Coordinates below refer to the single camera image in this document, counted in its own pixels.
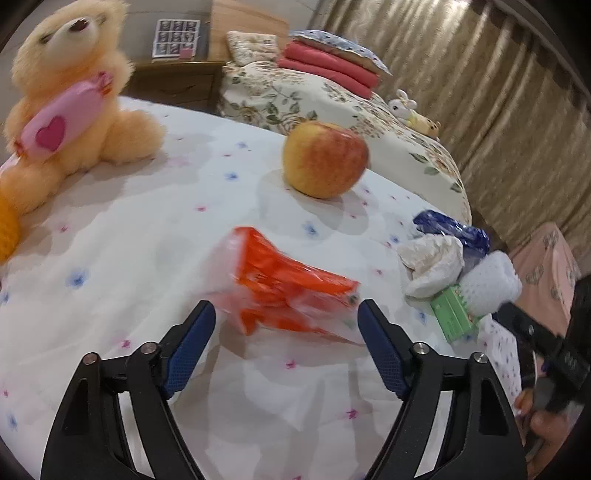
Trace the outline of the person's right hand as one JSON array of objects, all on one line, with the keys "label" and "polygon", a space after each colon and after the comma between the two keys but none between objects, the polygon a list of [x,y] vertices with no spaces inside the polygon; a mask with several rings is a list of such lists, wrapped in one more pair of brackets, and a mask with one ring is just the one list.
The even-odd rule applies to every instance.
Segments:
[{"label": "person's right hand", "polygon": [[583,409],[582,404],[571,402],[561,413],[538,410],[531,415],[529,428],[542,439],[542,446],[527,462],[529,479],[571,479],[576,473],[578,461],[559,452]]}]

